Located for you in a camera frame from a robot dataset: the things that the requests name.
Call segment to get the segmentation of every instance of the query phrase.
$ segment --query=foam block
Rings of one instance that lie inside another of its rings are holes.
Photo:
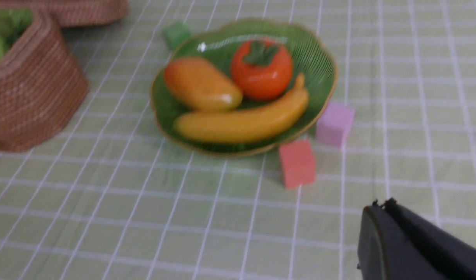
[[[316,140],[342,148],[354,123],[355,110],[340,103],[328,103],[316,124]]]
[[[310,185],[316,181],[316,160],[308,140],[282,145],[279,156],[286,189]]]
[[[192,35],[190,29],[182,22],[176,21],[162,30],[165,43],[170,50],[176,50],[184,41]]]

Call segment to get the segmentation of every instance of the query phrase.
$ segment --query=mango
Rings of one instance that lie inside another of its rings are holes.
[[[242,90],[201,57],[169,62],[164,70],[164,82],[175,99],[193,110],[231,110],[243,99]]]

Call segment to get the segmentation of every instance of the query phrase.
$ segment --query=table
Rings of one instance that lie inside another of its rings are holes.
[[[356,110],[318,181],[286,191],[276,151],[216,159],[156,129],[162,29],[237,18],[301,23]],[[0,280],[356,280],[362,208],[395,197],[476,246],[476,0],[131,0],[65,30],[91,82],[67,128],[0,154]]]

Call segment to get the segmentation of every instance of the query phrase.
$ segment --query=pink cube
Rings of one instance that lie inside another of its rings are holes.
[[[322,144],[342,148],[354,123],[355,110],[330,102],[316,124],[316,140]]]
[[[286,189],[310,185],[316,181],[316,160],[308,140],[282,145],[279,157]]]

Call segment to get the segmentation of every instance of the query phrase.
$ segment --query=persimmon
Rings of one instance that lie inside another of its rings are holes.
[[[279,97],[290,84],[293,60],[286,46],[268,40],[243,43],[231,60],[231,77],[251,100]]]

